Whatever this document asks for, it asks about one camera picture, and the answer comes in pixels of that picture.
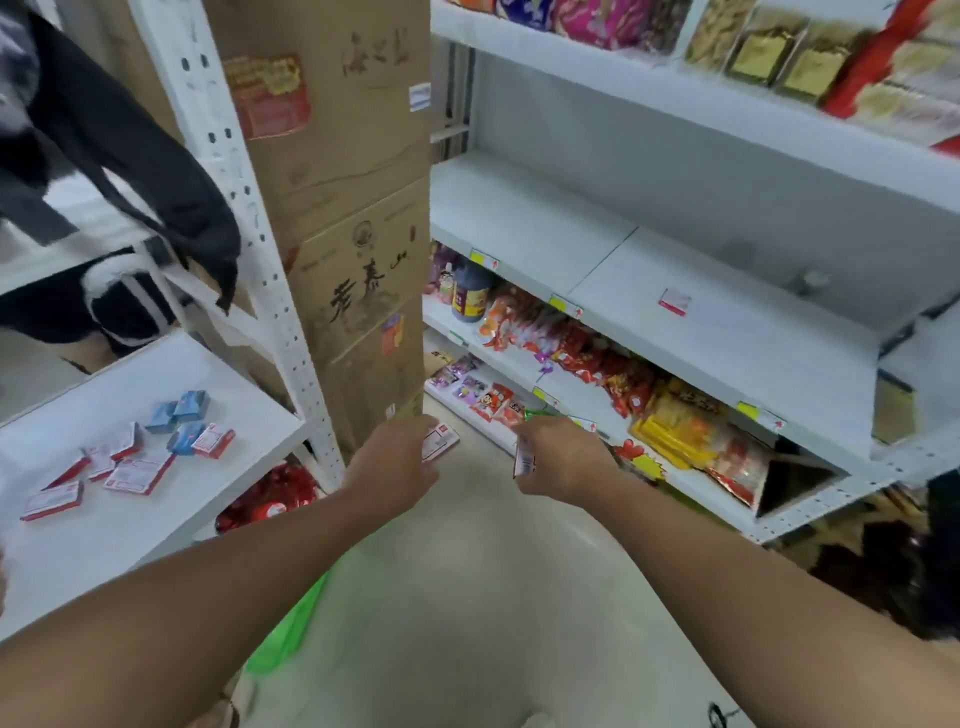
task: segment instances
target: red sticker on box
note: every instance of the red sticker on box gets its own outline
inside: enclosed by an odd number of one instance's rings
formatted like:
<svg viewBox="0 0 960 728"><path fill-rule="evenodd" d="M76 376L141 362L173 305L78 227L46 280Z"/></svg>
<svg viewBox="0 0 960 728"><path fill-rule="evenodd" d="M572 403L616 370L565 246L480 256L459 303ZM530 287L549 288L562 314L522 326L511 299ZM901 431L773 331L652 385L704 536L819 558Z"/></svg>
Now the red sticker on box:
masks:
<svg viewBox="0 0 960 728"><path fill-rule="evenodd" d="M224 61L224 74L248 141L298 132L310 121L310 100L297 54Z"/></svg>

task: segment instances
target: white wall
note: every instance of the white wall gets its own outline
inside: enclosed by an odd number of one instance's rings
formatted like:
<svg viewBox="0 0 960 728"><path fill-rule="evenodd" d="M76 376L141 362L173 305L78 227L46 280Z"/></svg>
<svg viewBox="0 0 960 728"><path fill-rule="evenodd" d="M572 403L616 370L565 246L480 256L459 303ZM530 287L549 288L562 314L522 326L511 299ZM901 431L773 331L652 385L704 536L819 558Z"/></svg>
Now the white wall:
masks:
<svg viewBox="0 0 960 728"><path fill-rule="evenodd" d="M817 303L881 332L960 290L960 216L482 58L475 143L494 154L775 284L829 272Z"/></svg>

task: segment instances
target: person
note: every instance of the person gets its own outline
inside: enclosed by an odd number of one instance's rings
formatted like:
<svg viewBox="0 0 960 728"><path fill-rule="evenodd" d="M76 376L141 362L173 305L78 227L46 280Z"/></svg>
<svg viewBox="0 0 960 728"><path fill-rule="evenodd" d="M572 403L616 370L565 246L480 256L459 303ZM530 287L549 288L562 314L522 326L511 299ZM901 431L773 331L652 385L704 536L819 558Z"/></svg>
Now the person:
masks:
<svg viewBox="0 0 960 728"><path fill-rule="evenodd" d="M336 493L129 572L10 637L0 725L181 728L321 574L427 492L438 476L420 447L435 424L381 425ZM602 523L757 726L960 726L960 674L929 645L644 487L567 418L516 431L536 458L520 490Z"/></svg>

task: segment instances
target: hand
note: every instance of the hand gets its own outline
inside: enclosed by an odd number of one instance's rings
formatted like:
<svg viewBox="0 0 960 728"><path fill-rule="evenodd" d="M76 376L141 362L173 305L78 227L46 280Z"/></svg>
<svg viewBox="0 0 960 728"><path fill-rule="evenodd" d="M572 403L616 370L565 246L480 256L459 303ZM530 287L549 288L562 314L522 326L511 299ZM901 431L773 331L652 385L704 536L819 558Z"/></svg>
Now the hand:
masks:
<svg viewBox="0 0 960 728"><path fill-rule="evenodd" d="M420 415L378 427L353 455L344 488L362 497L384 523L410 510L437 482L436 465L424 463L422 454L423 438L438 422Z"/></svg>
<svg viewBox="0 0 960 728"><path fill-rule="evenodd" d="M528 496L550 496L586 508L589 497L619 473L600 436L567 417L535 417L516 425L514 432L537 461L532 473L516 479Z"/></svg>

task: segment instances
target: white shelf board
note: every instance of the white shelf board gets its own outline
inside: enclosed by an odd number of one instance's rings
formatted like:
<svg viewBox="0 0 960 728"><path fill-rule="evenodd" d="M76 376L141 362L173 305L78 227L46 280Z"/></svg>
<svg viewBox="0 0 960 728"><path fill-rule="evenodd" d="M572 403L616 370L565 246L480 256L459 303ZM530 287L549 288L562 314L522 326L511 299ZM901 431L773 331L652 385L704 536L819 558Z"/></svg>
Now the white shelf board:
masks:
<svg viewBox="0 0 960 728"><path fill-rule="evenodd" d="M881 136L761 88L636 50L604 51L432 0L437 36L845 177L960 212L960 160Z"/></svg>
<svg viewBox="0 0 960 728"><path fill-rule="evenodd" d="M544 301L564 296L585 323L731 406L773 412L780 434L843 470L886 474L870 459L878 342L868 329L633 224L615 242L598 208L576 230L548 222L584 206L484 153L434 166L431 194L440 242L463 255L487 245L505 279ZM693 297L686 316L659 305L667 288Z"/></svg>
<svg viewBox="0 0 960 728"><path fill-rule="evenodd" d="M147 497L84 488L78 508L21 522L26 499L73 449L102 442L157 402L191 389L211 398L206 421L236 438L219 460L178 457ZM89 377L0 428L0 543L7 609L0 640L194 534L287 455L306 425L182 331ZM146 435L162 448L168 436Z"/></svg>
<svg viewBox="0 0 960 728"><path fill-rule="evenodd" d="M540 364L534 356L517 347L510 347L504 352L496 352L493 349L480 346L474 336L477 325L467 324L455 318L450 312L449 306L443 305L433 296L423 297L423 320L436 332L432 336L439 333L453 342L456 353L464 351L460 342L468 342L470 353L482 359L485 364L497 372L520 384L525 390L524 394L527 400L534 406L543 407L540 400L529 394L537 386L558 401L558 409L563 414L595 422L598 432L610 445L620 447L626 440L633 440L638 445L644 445L642 441L628 431L630 420L624 419L616 413L611 405L610 396L602 387L584 383L575 375L562 369L559 364L554 364L553 372L542 375ZM436 349L439 346L436 340L431 337L429 330L424 334L424 342L427 349ZM446 344L445 347L448 350L450 349L449 344ZM481 375L481 378L489 376L484 374ZM504 376L500 376L496 380L507 383ZM506 435L499 430L488 431L492 429L491 425L477 417L460 400L438 393L438 390L435 390L429 384L426 385L425 389L427 393L436 397L451 409L459 406L459 409L455 410L457 414L477 427L500 447L513 454L515 440L510 439L509 447L507 447L507 444L497 440L498 437L506 438ZM686 496L693 498L704 508L707 508L711 513L742 533L748 535L754 533L756 521L749 508L703 473L695 470L681 470L671 465L669 461L652 448L644 447L647 454L660 464L663 470L663 479L670 485Z"/></svg>
<svg viewBox="0 0 960 728"><path fill-rule="evenodd" d="M124 197L154 215L126 182L109 171L107 175ZM107 202L79 172L51 182L44 199L78 232L44 247L11 222L0 223L0 295L153 236Z"/></svg>

